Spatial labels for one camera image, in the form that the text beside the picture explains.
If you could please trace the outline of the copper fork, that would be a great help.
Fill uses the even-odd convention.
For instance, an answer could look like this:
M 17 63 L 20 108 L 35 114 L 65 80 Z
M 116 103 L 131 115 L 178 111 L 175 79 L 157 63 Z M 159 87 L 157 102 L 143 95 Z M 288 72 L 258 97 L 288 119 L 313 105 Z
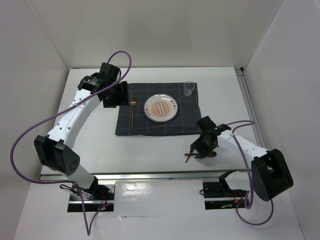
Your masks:
M 136 97 L 131 96 L 130 106 L 131 106 L 131 125 L 130 129 L 132 130 L 134 128 L 134 115 L 135 115 L 135 106 L 136 106 Z

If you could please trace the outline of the brown wooden spoon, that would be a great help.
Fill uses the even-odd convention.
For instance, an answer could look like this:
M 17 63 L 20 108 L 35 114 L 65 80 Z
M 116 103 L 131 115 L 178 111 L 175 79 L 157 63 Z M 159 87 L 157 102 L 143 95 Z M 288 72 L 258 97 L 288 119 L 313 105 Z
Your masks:
M 216 155 L 217 155 L 217 153 L 215 151 L 212 151 L 206 157 L 214 158 Z M 196 159 L 203 159 L 204 158 L 197 153 L 185 153 L 184 156 L 186 156 L 186 157 L 194 156 Z

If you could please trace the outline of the dark grey checked cloth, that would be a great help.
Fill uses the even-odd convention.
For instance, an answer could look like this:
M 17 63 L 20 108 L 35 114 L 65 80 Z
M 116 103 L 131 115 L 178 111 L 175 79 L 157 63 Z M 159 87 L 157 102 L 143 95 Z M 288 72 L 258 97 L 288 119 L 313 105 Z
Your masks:
M 177 115 L 168 122 L 154 122 L 144 113 L 146 100 L 155 94 L 166 94 L 177 101 Z M 191 96 L 185 96 L 184 83 L 129 83 L 128 96 L 135 97 L 133 128 L 131 128 L 132 108 L 119 107 L 115 134 L 117 136 L 181 136 L 198 135 L 196 122 L 200 120 L 198 86 L 194 84 Z

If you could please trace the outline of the patterned ceramic plate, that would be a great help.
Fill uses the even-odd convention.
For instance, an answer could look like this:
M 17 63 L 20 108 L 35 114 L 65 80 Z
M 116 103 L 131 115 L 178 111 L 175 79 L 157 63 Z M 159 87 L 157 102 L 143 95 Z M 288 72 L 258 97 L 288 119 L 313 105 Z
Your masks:
M 156 123 L 166 123 L 178 114 L 178 102 L 167 94 L 154 94 L 143 105 L 145 116 Z

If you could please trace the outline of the small clear glass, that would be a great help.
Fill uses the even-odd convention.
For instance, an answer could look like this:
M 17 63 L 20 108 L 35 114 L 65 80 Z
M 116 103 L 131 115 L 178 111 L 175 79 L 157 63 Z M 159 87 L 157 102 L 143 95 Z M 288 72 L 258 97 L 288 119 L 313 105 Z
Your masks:
M 193 94 L 194 89 L 195 89 L 195 84 L 192 81 L 186 81 L 183 84 L 184 95 L 186 97 L 190 97 Z

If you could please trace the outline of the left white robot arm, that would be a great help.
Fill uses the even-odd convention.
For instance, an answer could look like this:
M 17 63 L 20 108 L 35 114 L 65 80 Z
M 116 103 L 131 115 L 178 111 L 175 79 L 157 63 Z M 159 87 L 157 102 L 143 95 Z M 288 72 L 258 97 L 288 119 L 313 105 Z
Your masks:
M 77 86 L 71 110 L 64 113 L 46 136 L 37 136 L 34 146 L 40 163 L 76 183 L 88 200 L 110 198 L 110 189 L 98 183 L 98 179 L 80 164 L 80 156 L 73 151 L 76 138 L 84 123 L 103 103 L 106 108 L 126 105 L 127 82 L 119 82 L 121 70 L 109 63 L 102 63 L 99 72 L 85 76 Z

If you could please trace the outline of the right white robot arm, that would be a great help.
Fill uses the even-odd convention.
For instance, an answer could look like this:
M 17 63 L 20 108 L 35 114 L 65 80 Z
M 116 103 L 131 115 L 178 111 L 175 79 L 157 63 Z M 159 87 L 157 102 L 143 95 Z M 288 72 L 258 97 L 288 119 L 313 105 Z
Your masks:
M 290 189 L 294 185 L 291 172 L 283 153 L 260 147 L 241 137 L 237 130 L 254 124 L 250 120 L 216 125 L 208 116 L 196 122 L 200 137 L 190 145 L 190 153 L 197 159 L 209 156 L 215 148 L 222 148 L 242 159 L 245 172 L 231 170 L 219 178 L 218 190 L 223 196 L 230 196 L 234 191 L 246 191 L 256 194 L 268 202 Z

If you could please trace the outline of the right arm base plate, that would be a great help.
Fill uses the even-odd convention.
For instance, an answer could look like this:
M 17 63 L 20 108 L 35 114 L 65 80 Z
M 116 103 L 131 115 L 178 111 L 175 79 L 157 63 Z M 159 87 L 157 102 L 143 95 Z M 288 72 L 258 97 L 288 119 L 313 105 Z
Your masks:
M 204 197 L 206 210 L 222 210 L 245 208 L 245 190 L 231 190 L 226 182 L 226 177 L 234 171 L 227 171 L 218 177 L 218 181 L 202 183 L 199 194 Z

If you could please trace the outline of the aluminium frame rail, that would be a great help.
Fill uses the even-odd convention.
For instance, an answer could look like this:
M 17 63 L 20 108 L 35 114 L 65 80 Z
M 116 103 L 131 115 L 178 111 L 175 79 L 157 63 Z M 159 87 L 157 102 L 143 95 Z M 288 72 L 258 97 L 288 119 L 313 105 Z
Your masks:
M 253 133 L 255 136 L 255 140 L 260 147 L 266 148 L 265 140 L 263 138 L 263 134 L 258 122 L 258 117 L 256 115 L 256 111 L 253 104 L 253 99 L 249 91 L 248 84 L 245 80 L 245 69 L 243 67 L 235 67 L 234 68 L 235 75 L 237 77 L 237 81 L 241 90 L 241 94 L 244 100 L 244 104 L 247 111 L 247 116 L 245 118 L 239 118 L 239 115 L 235 118 L 236 121 L 252 121 L 255 122 L 254 126 L 252 127 Z

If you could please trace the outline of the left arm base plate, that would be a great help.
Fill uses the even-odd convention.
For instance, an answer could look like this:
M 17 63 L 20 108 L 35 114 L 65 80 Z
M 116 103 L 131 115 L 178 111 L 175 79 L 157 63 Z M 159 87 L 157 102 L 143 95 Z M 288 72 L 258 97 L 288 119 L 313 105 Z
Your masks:
M 98 208 L 101 208 L 101 212 L 113 212 L 114 211 L 114 198 L 116 183 L 114 181 L 102 181 L 100 185 L 108 188 L 108 193 L 104 191 L 99 193 L 98 196 L 92 196 L 91 194 L 82 191 L 82 196 L 84 200 L 84 208 L 86 212 L 96 212 Z M 68 213 L 80 213 L 83 211 L 81 196 L 74 184 L 71 186 L 61 186 L 61 189 L 69 191 L 69 200 L 68 200 Z

